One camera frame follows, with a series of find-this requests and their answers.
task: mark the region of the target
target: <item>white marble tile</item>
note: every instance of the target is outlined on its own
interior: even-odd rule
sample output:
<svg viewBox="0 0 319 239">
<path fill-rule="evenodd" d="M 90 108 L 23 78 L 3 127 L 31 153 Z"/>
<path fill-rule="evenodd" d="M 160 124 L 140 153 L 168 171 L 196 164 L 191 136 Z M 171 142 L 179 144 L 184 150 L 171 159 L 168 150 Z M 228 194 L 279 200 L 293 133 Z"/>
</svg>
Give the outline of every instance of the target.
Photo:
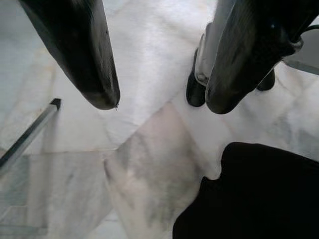
<svg viewBox="0 0 319 239">
<path fill-rule="evenodd" d="M 132 239 L 167 239 L 211 165 L 170 103 L 105 160 L 113 206 Z"/>
<path fill-rule="evenodd" d="M 275 73 L 276 84 L 282 85 L 294 96 L 301 95 L 314 81 L 319 80 L 319 76 L 289 67 L 283 62 L 275 67 Z"/>
<path fill-rule="evenodd" d="M 130 0 L 103 0 L 104 12 L 107 19 L 120 11 Z"/>
<path fill-rule="evenodd" d="M 185 90 L 172 100 L 187 129 L 208 160 L 216 162 L 214 170 L 220 173 L 219 160 L 224 147 L 237 138 L 223 120 L 223 116 L 212 113 L 207 106 L 192 107 L 186 102 Z"/>
<path fill-rule="evenodd" d="M 16 1 L 0 2 L 0 128 L 11 112 L 34 64 L 34 52 L 43 47 L 31 22 Z"/>
<path fill-rule="evenodd" d="M 233 111 L 222 117 L 237 140 L 253 140 L 285 112 L 295 98 L 296 96 L 276 80 L 271 90 L 254 90 Z"/>
<path fill-rule="evenodd" d="M 117 146 L 184 85 L 207 22 L 205 3 L 136 0 L 108 19 L 121 100 L 117 111 L 99 114 Z M 182 6 L 179 13 L 172 14 L 178 6 Z M 194 31 L 186 34 L 190 11 Z"/>
<path fill-rule="evenodd" d="M 113 149 L 115 145 L 104 130 L 95 109 L 58 68 L 52 95 L 62 105 L 48 124 L 42 139 L 43 152 L 81 152 Z"/>
<path fill-rule="evenodd" d="M 86 239 L 128 239 L 120 222 L 105 221 L 94 229 Z"/>
<path fill-rule="evenodd" d="M 0 208 L 9 199 L 0 226 L 44 228 L 43 239 L 84 238 L 112 209 L 103 157 L 81 152 L 18 160 L 0 181 Z"/>
<path fill-rule="evenodd" d="M 119 216 L 117 215 L 117 213 L 113 209 L 103 220 L 104 221 L 118 221 Z"/>
<path fill-rule="evenodd" d="M 30 157 L 31 165 L 47 164 L 45 239 L 84 238 L 110 212 L 101 156 L 99 152 L 81 152 Z"/>
<path fill-rule="evenodd" d="M 267 129 L 269 137 L 283 142 L 286 150 L 315 160 L 319 160 L 318 89 L 316 81 Z"/>
<path fill-rule="evenodd" d="M 30 154 L 120 146 L 183 87 L 215 6 L 205 0 L 105 0 L 122 97 L 117 111 L 103 112 L 87 103 L 56 66 L 22 9 L 8 0 L 1 3 L 5 10 L 10 4 L 1 16 L 16 18 L 0 28 L 6 56 L 1 77 L 7 79 L 1 97 L 8 99 L 0 107 L 0 146 L 11 146 L 51 98 L 63 100 L 57 117 L 27 150 Z"/>
</svg>

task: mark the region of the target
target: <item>black fabric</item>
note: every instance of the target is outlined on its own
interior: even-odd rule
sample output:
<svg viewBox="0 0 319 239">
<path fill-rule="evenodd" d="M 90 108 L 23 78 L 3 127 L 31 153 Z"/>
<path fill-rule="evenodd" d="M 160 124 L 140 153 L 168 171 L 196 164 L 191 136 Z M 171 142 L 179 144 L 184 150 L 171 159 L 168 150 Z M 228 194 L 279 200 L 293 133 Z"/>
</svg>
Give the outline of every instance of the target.
<svg viewBox="0 0 319 239">
<path fill-rule="evenodd" d="M 203 178 L 174 239 L 319 238 L 319 163 L 260 144 L 232 143 L 218 180 Z"/>
</svg>

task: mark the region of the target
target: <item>black chair leg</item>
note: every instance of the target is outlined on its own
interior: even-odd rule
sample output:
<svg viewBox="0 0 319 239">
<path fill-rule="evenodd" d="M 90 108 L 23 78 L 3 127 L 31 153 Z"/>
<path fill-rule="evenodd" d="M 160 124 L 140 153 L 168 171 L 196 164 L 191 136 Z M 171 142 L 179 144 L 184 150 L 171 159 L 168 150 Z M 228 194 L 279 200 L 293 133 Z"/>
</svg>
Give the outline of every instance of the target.
<svg viewBox="0 0 319 239">
<path fill-rule="evenodd" d="M 205 103 L 206 87 L 198 83 L 195 78 L 196 57 L 197 57 L 197 50 L 195 51 L 193 67 L 188 77 L 187 88 L 186 88 L 186 99 L 191 106 L 200 107 Z"/>
</svg>

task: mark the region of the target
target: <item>metal bar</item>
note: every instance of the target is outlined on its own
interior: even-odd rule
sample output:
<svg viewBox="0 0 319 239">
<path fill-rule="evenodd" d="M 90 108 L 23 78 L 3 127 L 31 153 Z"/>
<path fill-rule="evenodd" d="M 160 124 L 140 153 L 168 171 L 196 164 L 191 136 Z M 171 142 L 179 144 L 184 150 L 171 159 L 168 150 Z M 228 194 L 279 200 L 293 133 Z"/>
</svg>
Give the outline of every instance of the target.
<svg viewBox="0 0 319 239">
<path fill-rule="evenodd" d="M 32 143 L 41 129 L 52 116 L 60 109 L 61 99 L 54 99 L 44 112 L 33 122 L 23 135 L 11 146 L 11 148 L 0 159 L 0 176 L 6 172 L 11 165 L 23 154 L 25 149 Z"/>
</svg>

